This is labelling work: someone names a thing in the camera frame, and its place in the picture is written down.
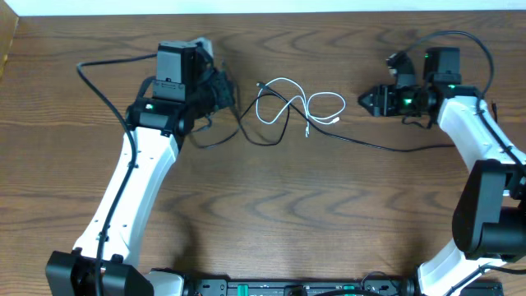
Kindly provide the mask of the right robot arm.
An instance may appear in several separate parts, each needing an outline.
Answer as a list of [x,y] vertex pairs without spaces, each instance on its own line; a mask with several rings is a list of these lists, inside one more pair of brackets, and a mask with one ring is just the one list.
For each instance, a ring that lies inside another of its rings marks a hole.
[[452,239],[423,262],[400,295],[478,295],[471,284],[487,271],[510,273],[508,264],[525,256],[525,154],[492,117],[483,93],[466,86],[459,72],[459,49],[425,52],[423,85],[416,82],[404,51],[386,65],[395,78],[358,97],[374,117],[427,115],[452,140],[468,180],[452,218]]

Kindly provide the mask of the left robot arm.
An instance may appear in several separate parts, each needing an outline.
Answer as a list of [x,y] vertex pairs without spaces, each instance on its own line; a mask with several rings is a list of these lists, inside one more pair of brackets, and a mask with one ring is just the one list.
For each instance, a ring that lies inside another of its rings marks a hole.
[[161,184],[196,120],[234,104],[233,83],[215,67],[209,39],[162,41],[156,73],[116,116],[124,136],[97,211],[70,252],[55,251],[45,274],[54,295],[192,295],[170,269],[141,274],[142,239]]

